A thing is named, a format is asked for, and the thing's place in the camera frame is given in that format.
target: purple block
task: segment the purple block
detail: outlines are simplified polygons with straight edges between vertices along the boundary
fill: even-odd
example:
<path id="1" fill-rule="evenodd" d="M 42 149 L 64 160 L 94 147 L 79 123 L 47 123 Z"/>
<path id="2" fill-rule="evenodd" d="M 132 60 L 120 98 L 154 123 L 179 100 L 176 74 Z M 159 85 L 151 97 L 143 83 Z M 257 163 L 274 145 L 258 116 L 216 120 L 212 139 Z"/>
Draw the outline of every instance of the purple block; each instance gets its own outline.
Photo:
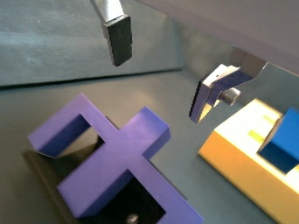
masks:
<path id="1" fill-rule="evenodd" d="M 151 109 L 143 108 L 118 129 L 80 94 L 30 135 L 30 141 L 42 154 L 56 157 L 88 127 L 104 143 L 58 186 L 74 216 L 95 215 L 136 177 L 166 211 L 159 224 L 203 223 L 148 161 L 171 138 L 167 123 Z"/>

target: yellow base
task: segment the yellow base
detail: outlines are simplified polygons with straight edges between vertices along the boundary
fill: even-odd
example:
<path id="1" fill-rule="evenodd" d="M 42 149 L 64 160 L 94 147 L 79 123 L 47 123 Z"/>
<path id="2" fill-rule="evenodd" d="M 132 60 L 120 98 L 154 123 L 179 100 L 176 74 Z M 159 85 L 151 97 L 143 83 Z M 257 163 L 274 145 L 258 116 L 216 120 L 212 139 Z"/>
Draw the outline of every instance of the yellow base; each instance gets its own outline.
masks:
<path id="1" fill-rule="evenodd" d="M 279 223 L 299 223 L 299 171 L 285 175 L 258 149 L 282 114 L 254 100 L 211 133 L 199 154 Z"/>

